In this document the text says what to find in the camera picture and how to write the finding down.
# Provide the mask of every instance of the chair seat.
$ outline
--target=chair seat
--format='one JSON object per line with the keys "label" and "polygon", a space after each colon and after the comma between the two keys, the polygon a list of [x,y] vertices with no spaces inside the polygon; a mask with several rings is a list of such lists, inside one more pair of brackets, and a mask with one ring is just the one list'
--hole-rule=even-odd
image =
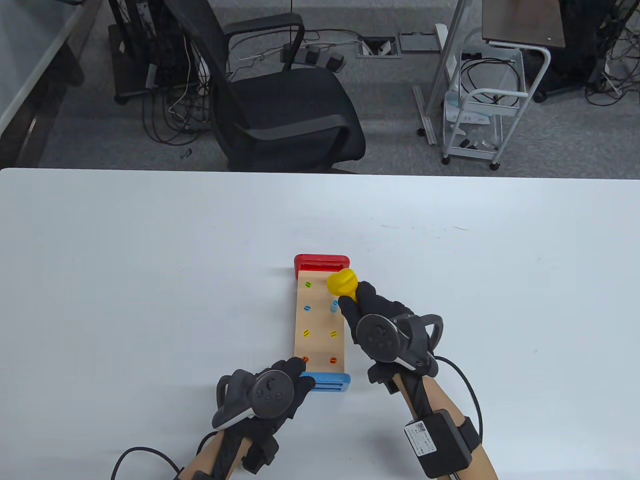
{"label": "chair seat", "polygon": [[258,144],[255,152],[238,152],[241,164],[274,171],[302,171],[323,164],[359,160],[365,138],[351,100],[335,75],[325,68],[296,68],[238,80],[233,91],[251,128],[267,129],[327,115],[342,115],[350,135],[342,149],[328,156],[335,131]]}

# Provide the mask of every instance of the wooden board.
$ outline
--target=wooden board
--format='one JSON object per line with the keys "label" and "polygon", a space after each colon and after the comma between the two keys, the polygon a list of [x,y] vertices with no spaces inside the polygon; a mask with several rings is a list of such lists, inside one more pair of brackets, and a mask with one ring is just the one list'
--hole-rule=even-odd
{"label": "wooden board", "polygon": [[307,361],[307,372],[344,373],[344,317],[326,288],[331,274],[298,273],[294,355]]}
{"label": "wooden board", "polygon": [[564,47],[558,0],[483,0],[485,40]]}

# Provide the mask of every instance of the metal cart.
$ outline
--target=metal cart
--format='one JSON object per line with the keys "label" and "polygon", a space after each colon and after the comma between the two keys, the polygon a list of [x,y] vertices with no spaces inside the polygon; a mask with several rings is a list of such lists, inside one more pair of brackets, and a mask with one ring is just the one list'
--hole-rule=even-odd
{"label": "metal cart", "polygon": [[[533,45],[493,41],[472,44],[470,39],[480,31],[479,28],[472,30],[465,38],[458,52],[458,61],[451,77],[449,91],[445,94],[442,163],[449,164],[451,156],[468,157],[489,160],[491,169],[498,170],[500,156],[545,75],[551,62],[551,54],[546,48]],[[529,89],[525,82],[522,50],[538,51],[544,57],[543,65]],[[473,90],[466,91],[462,78],[465,65],[469,61],[482,63],[486,60],[495,62],[490,65],[503,67],[504,73],[498,87],[474,87]],[[513,72],[516,72],[517,76],[516,86],[512,90],[506,90],[505,84]],[[447,119],[447,105],[449,105],[450,114],[451,106],[458,109],[455,121],[451,121],[451,118]],[[511,127],[506,134],[502,129],[504,116],[513,117]],[[476,124],[469,127],[470,124],[465,122],[468,122],[471,117],[475,118]],[[470,134],[467,134],[461,125],[465,125],[464,128],[469,130]]]}

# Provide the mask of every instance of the table leg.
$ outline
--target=table leg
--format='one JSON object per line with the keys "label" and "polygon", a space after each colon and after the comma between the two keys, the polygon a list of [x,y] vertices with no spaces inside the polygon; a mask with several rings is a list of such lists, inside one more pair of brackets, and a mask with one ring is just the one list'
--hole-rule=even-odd
{"label": "table leg", "polygon": [[[438,61],[438,68],[436,69],[436,74],[433,78],[433,82],[431,83],[431,92],[429,93],[429,101],[426,106],[424,104],[424,98],[422,97],[422,91],[420,86],[413,86],[413,94],[415,96],[416,103],[418,105],[418,109],[420,111],[420,118],[422,120],[422,126],[425,130],[427,140],[429,141],[429,145],[436,145],[438,143],[436,139],[436,134],[433,129],[433,124],[431,123],[431,114],[433,113],[433,108],[436,103],[436,98],[439,96],[439,92],[442,87],[442,80],[444,78],[445,71],[447,70],[447,65],[451,64],[452,50],[453,45],[456,42],[456,35],[458,33],[458,28],[462,23],[462,18],[467,8],[471,5],[473,0],[458,0],[458,4],[456,5],[456,11],[453,14],[453,18],[451,20],[451,27],[449,29],[448,34],[446,35],[446,42],[444,44],[444,48],[442,49],[442,53],[440,54],[440,60]],[[444,36],[444,32],[442,28],[438,31],[438,37]]]}

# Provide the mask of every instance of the black glove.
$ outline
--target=black glove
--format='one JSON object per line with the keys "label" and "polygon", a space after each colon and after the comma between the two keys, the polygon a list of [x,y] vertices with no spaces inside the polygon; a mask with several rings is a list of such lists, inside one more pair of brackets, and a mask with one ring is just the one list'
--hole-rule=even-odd
{"label": "black glove", "polygon": [[273,438],[282,424],[287,419],[292,419],[298,407],[302,404],[307,394],[315,387],[316,381],[307,376],[300,376],[307,368],[306,363],[298,357],[280,360],[271,368],[257,373],[259,376],[267,370],[280,370],[286,373],[293,382],[294,395],[291,405],[281,416],[264,420],[254,417],[244,419],[224,430],[220,452],[213,467],[212,477],[215,480],[223,480],[237,456],[243,438],[249,438],[253,443],[243,458],[245,470],[255,474],[263,465],[269,465],[278,451],[278,444]]}
{"label": "black glove", "polygon": [[[390,301],[383,296],[376,294],[376,289],[368,282],[360,282],[356,289],[356,299],[342,296],[338,299],[340,311],[351,328],[351,337],[357,345],[356,326],[360,319],[369,314],[378,314],[392,319],[403,314],[413,315],[413,312],[399,301]],[[433,354],[433,349],[429,343],[428,351]],[[387,364],[376,362],[368,371],[371,383],[384,383],[389,393],[394,394],[399,391],[394,381],[396,374],[400,375],[404,389],[406,390],[408,401],[411,403],[418,418],[423,418],[431,413],[431,407],[422,384],[422,376],[415,371],[411,371],[395,362]]]}
{"label": "black glove", "polygon": [[[360,319],[369,314],[378,314],[392,319],[402,314],[413,314],[413,312],[399,301],[390,301],[376,294],[376,289],[369,282],[358,283],[356,289],[356,299],[354,302],[351,297],[342,296],[338,299],[338,305],[342,316],[346,319],[351,328],[351,338],[354,344],[358,344],[356,338],[356,326]],[[412,375],[413,373],[397,363],[385,364],[376,362],[368,371],[369,381],[371,383],[384,383],[391,393],[397,392],[397,387],[393,382],[393,377],[397,373]]]}

